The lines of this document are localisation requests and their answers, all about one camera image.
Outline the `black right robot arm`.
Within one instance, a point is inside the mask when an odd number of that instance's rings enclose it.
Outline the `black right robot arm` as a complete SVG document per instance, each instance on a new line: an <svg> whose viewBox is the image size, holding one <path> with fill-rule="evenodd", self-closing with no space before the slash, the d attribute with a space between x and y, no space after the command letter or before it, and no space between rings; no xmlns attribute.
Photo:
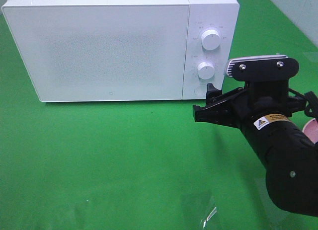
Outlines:
<svg viewBox="0 0 318 230"><path fill-rule="evenodd" d="M307 95L287 81L247 82L223 93L207 85L206 106L194 107L197 122L237 128L266 170L266 188L280 209L318 214L318 145L290 117L313 109Z"/></svg>

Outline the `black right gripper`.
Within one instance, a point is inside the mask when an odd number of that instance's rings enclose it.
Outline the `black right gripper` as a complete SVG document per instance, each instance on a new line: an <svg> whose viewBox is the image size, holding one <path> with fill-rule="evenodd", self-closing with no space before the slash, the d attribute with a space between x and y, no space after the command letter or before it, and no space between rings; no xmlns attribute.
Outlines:
<svg viewBox="0 0 318 230"><path fill-rule="evenodd" d="M292 91L286 80L246 82L244 87L223 94L207 84L206 106L193 105L195 122L215 123L243 129L251 123L257 130L274 122L289 122L293 113L305 110L307 100Z"/></svg>

